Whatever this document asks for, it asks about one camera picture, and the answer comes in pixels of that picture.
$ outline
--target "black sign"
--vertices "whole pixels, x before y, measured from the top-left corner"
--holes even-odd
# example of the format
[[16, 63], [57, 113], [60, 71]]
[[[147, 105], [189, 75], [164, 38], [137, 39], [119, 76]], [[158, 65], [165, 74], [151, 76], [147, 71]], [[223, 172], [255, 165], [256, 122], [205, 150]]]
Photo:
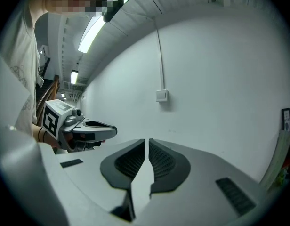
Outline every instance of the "black sign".
[[43, 127], [46, 128], [52, 135], [56, 137], [58, 115], [56, 115], [49, 107], [46, 106], [45, 113], [43, 116]]
[[290, 108], [281, 110], [282, 112], [282, 130], [290, 131]]

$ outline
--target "wall switch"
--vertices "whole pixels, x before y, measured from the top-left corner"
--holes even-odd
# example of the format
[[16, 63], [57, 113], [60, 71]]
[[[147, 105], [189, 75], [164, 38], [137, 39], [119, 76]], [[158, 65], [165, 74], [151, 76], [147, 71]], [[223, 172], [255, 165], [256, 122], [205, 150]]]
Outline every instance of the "wall switch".
[[156, 91], [156, 102], [167, 102], [168, 101], [168, 90]]

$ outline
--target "ceiling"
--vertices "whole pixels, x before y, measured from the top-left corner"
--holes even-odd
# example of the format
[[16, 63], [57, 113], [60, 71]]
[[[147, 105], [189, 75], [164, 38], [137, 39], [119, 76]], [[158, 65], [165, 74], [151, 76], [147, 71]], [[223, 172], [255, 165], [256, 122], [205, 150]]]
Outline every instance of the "ceiling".
[[[277, 23], [284, 24], [269, 0], [130, 0], [111, 22], [104, 25], [88, 53], [83, 54], [78, 51], [78, 45], [91, 17], [50, 14], [48, 45], [50, 55], [54, 60], [53, 64], [59, 68], [56, 69], [56, 74], [59, 74], [61, 80], [60, 91], [71, 94], [82, 93], [88, 79], [108, 52], [123, 38], [129, 36], [132, 30], [146, 23], [148, 18], [161, 16], [177, 8], [212, 2], [218, 2], [222, 6], [257, 7], [268, 13]], [[69, 83], [72, 69], [79, 71], [76, 86]]]

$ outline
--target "white wall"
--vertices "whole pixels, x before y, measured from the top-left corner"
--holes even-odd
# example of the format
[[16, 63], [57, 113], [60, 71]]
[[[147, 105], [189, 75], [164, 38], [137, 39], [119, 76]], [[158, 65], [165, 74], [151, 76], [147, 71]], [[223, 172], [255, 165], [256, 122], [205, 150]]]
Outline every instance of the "white wall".
[[[81, 95], [81, 98], [80, 98], [81, 102], [80, 102], [80, 109], [82, 111], [82, 113], [85, 115], [85, 116], [88, 116], [89, 117], [89, 113], [87, 111], [87, 91], [85, 90], [82, 95]], [[89, 107], [89, 112], [93, 112], [92, 110], [92, 106], [90, 105]]]
[[170, 102], [155, 102], [160, 78], [149, 23], [94, 73], [86, 114], [118, 127], [106, 145], [167, 140], [219, 155], [260, 181], [274, 153], [281, 109], [290, 107], [290, 47], [270, 21], [253, 8], [217, 5], [159, 17]]
[[77, 108], [81, 109], [81, 95], [79, 96], [78, 101], [77, 101]]

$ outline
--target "black slot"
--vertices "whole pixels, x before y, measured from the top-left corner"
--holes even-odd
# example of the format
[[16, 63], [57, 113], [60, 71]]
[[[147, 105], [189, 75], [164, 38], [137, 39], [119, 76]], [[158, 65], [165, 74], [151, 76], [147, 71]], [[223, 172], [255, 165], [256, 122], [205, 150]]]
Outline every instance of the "black slot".
[[102, 123], [97, 122], [97, 121], [87, 121], [87, 122], [85, 122], [85, 124], [87, 126], [92, 126], [92, 127], [106, 127], [105, 124], [102, 124]]
[[80, 159], [75, 159], [75, 160], [71, 160], [71, 161], [65, 161], [60, 163], [62, 168], [67, 168], [67, 167], [71, 167], [77, 164], [83, 163], [83, 161], [81, 161]]

